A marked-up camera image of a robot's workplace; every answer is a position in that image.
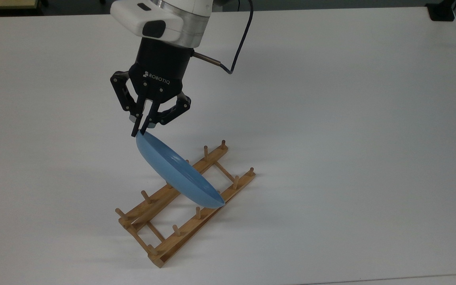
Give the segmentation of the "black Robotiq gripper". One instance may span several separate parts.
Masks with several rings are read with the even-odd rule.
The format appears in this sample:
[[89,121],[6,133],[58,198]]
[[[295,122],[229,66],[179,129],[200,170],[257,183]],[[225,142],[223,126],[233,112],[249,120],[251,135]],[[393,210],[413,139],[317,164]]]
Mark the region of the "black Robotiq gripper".
[[[137,136],[141,124],[145,99],[153,102],[140,133],[156,124],[166,125],[190,110],[191,99],[182,92],[182,79],[192,57],[192,48],[179,47],[152,38],[142,38],[134,65],[129,72],[116,71],[110,78],[121,108],[129,112],[134,123],[132,137]],[[131,96],[127,81],[131,80],[138,96]],[[163,112],[161,103],[176,96],[176,104]]]

